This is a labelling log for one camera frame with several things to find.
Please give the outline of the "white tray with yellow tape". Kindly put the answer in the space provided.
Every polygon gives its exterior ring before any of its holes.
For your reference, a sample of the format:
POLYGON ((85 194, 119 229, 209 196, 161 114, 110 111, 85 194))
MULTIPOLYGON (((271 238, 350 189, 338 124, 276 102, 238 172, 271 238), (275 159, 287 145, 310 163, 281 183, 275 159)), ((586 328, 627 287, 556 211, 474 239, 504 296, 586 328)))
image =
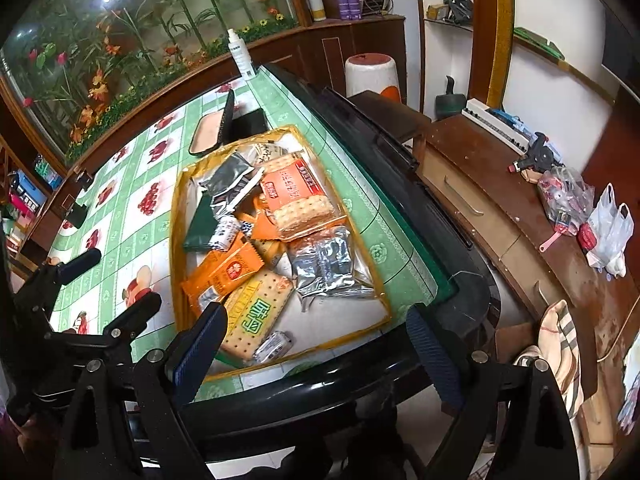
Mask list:
POLYGON ((292 125, 181 170, 169 241, 178 330, 213 301, 226 314, 208 380, 334 349, 392 317, 344 198, 292 125))

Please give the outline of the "green yellow cracker pack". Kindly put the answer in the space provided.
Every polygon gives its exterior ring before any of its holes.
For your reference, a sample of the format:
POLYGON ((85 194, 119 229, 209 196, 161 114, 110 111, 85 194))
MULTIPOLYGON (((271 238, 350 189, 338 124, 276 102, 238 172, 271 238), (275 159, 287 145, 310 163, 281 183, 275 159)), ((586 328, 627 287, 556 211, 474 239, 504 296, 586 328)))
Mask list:
POLYGON ((267 339, 294 292, 292 281, 261 270, 224 300, 228 330, 216 360, 232 368, 244 367, 267 339))

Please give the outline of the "purple bottles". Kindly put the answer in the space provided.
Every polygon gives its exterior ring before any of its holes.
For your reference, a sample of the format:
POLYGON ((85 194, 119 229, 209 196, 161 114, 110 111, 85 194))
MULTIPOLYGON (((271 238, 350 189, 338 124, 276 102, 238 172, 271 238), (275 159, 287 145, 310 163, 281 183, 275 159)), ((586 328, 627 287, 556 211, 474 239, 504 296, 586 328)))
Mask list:
POLYGON ((359 21, 361 18, 360 0, 337 0, 338 14, 342 21, 359 21))

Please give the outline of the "white red stool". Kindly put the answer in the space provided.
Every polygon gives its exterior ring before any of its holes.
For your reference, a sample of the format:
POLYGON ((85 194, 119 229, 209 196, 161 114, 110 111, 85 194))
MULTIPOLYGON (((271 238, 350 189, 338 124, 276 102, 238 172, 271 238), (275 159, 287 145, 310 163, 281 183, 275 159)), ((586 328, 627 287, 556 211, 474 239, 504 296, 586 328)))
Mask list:
POLYGON ((369 90, 386 99, 400 102, 398 71, 395 60, 383 53, 356 54, 345 62, 346 96, 369 90))

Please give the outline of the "open glasses case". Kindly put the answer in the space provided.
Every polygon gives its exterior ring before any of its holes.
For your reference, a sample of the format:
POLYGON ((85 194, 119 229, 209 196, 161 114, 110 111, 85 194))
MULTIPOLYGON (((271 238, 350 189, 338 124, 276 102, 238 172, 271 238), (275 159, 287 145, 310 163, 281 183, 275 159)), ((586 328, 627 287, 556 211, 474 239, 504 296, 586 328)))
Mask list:
POLYGON ((221 110, 204 115, 196 125, 188 152, 202 157, 215 151, 226 140, 234 115, 234 91, 229 90, 221 110))

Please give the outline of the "black phone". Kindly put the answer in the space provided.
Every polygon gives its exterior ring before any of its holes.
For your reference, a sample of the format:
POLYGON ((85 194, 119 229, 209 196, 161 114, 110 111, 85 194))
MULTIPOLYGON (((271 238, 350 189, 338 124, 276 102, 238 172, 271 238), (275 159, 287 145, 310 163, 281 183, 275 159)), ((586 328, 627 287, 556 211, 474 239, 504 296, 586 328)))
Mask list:
POLYGON ((269 130, 267 118, 262 108, 252 110, 242 116, 234 118, 231 122, 225 144, 256 136, 269 130))

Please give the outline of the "white plastic bag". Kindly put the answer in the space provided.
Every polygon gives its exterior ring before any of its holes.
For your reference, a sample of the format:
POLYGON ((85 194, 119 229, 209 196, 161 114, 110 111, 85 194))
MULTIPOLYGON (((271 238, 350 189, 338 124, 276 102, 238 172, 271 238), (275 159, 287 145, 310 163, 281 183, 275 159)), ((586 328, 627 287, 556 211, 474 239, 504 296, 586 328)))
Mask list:
POLYGON ((587 252, 589 265, 613 278, 624 278, 627 274, 625 249, 634 234, 634 219, 626 203, 616 204, 612 183, 600 195, 588 226, 596 238, 596 246, 587 252))

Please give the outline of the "white spray bottle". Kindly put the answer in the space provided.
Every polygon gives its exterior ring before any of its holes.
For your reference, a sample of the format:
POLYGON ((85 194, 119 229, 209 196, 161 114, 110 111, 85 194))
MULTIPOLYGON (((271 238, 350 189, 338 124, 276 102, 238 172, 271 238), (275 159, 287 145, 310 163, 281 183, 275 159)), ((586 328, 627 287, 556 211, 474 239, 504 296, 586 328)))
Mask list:
POLYGON ((256 76, 250 52, 244 40, 234 29, 228 30, 228 49, 234 59, 235 65, 244 80, 251 80, 256 76))

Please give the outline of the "wooden side cabinet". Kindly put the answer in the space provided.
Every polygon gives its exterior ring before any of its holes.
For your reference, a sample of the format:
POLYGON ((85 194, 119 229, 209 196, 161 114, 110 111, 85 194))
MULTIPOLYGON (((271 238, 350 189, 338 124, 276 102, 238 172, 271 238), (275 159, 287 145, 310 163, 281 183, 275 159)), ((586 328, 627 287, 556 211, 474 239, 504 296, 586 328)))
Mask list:
POLYGON ((624 434, 617 419, 625 400, 624 361, 639 331, 634 279, 609 280, 590 268, 572 236, 542 252, 553 228, 536 186, 510 172, 518 155, 468 118, 428 122, 414 140, 413 154, 420 178, 534 320, 559 300, 572 308, 586 384, 577 420, 587 476, 599 478, 639 435, 624 434))

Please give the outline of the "small black box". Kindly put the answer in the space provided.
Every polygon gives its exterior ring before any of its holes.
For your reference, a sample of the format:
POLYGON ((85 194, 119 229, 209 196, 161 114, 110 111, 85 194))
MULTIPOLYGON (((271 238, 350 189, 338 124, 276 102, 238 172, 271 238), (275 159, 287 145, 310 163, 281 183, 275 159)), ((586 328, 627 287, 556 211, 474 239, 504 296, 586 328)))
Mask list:
POLYGON ((65 220, 74 228, 80 229, 88 216, 88 207, 83 204, 73 202, 67 209, 65 220))

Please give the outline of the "small white candy wrapper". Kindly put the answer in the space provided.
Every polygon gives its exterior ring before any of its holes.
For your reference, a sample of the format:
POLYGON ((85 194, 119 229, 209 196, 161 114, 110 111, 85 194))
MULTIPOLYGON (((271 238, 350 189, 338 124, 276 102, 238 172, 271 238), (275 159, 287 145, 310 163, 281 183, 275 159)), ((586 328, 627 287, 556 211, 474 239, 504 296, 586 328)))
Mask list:
POLYGON ((287 354, 294 346, 293 337, 282 330, 274 330, 255 350, 253 361, 266 364, 287 354))

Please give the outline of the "silver foil snack pack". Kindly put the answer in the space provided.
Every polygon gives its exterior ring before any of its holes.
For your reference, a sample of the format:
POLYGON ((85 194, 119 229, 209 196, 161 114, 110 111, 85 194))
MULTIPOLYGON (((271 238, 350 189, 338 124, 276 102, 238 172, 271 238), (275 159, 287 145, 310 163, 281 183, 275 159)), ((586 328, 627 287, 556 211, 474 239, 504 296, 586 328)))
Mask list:
POLYGON ((213 217, 220 220, 232 214, 244 198, 262 180, 265 169, 253 166, 246 158, 232 153, 206 180, 198 185, 210 198, 213 217))

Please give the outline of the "long orange cracker pack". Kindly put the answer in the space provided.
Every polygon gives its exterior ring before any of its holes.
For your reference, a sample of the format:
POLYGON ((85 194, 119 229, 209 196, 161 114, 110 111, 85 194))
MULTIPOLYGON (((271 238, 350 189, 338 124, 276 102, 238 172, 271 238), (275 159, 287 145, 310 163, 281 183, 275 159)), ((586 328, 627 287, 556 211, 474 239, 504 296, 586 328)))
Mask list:
POLYGON ((285 243, 346 222, 340 201, 304 155, 297 151, 262 164, 262 197, 285 243))

